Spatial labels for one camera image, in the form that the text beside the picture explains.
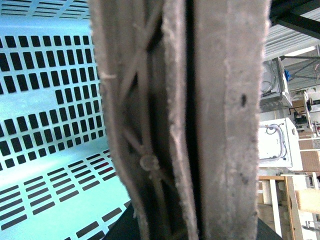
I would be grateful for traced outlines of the left gripper worn right finger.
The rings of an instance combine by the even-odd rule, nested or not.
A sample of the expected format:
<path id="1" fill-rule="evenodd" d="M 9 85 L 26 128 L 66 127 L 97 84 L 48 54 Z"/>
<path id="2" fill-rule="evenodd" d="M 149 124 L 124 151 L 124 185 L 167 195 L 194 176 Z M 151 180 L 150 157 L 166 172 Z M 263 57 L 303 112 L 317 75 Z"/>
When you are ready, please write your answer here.
<path id="1" fill-rule="evenodd" d="M 196 0 L 194 67 L 200 236 L 254 240 L 268 0 Z"/>

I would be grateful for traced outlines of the left gripper worn left finger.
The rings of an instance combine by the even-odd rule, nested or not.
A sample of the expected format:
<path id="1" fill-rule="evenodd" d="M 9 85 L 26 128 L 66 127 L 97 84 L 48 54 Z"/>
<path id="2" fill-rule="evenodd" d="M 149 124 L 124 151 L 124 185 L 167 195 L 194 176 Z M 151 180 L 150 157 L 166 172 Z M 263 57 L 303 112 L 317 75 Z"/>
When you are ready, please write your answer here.
<path id="1" fill-rule="evenodd" d="M 88 3 L 110 154 L 143 240 L 196 240 L 183 0 Z"/>

